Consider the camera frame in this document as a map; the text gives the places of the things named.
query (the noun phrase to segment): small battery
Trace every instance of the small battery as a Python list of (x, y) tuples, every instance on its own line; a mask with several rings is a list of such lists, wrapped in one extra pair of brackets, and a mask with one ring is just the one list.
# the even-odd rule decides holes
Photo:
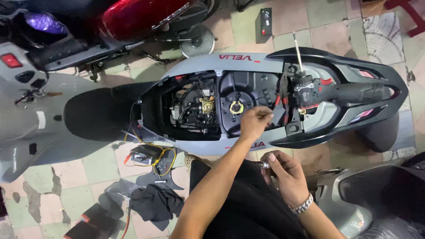
[(260, 9), (255, 20), (255, 42), (266, 43), (272, 34), (272, 8)]

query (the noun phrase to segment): chrome trim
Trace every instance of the chrome trim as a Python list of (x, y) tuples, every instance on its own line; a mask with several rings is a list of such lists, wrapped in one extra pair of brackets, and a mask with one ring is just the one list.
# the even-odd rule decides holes
[(177, 11), (175, 11), (173, 14), (165, 18), (164, 20), (160, 21), (158, 25), (153, 25), (152, 30), (156, 30), (160, 26), (165, 25), (166, 23), (169, 23), (171, 20), (178, 17), (180, 14), (182, 14), (184, 11), (186, 11), (189, 8), (189, 3), (186, 3), (183, 7), (179, 8)]

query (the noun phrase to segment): red stool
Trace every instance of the red stool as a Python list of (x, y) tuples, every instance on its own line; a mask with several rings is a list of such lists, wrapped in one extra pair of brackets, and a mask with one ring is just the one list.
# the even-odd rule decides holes
[[(409, 2), (414, 2), (415, 7), (419, 7), (422, 9), (418, 9), (422, 12), (417, 12), (415, 8)], [(423, 20), (421, 14), (424, 14), (425, 11), (425, 0), (387, 0), (384, 3), (384, 7), (389, 10), (393, 9), (397, 6), (401, 6), (409, 13), (410, 17), (412, 17), (413, 21), (415, 21), (417, 27), (413, 30), (407, 32), (410, 37), (414, 37), (417, 34), (420, 34), (425, 31), (425, 20)]]

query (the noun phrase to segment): brass component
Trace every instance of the brass component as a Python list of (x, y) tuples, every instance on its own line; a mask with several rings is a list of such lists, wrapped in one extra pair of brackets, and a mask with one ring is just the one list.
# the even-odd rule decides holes
[(298, 113), (300, 114), (306, 114), (307, 110), (306, 109), (298, 109)]
[(199, 102), (202, 103), (202, 113), (209, 114), (214, 110), (214, 97), (200, 98)]
[(244, 111), (244, 105), (240, 101), (233, 101), (230, 105), (230, 112), (232, 114), (241, 114)]

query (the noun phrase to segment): round metal mesh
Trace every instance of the round metal mesh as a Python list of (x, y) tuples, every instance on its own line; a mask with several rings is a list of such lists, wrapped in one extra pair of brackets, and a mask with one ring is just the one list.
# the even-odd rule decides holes
[(201, 36), (202, 44), (199, 47), (195, 47), (192, 41), (183, 41), (180, 43), (181, 52), (187, 58), (210, 54), (214, 49), (214, 34), (204, 25), (199, 25), (198, 27), (202, 28), (204, 32)]

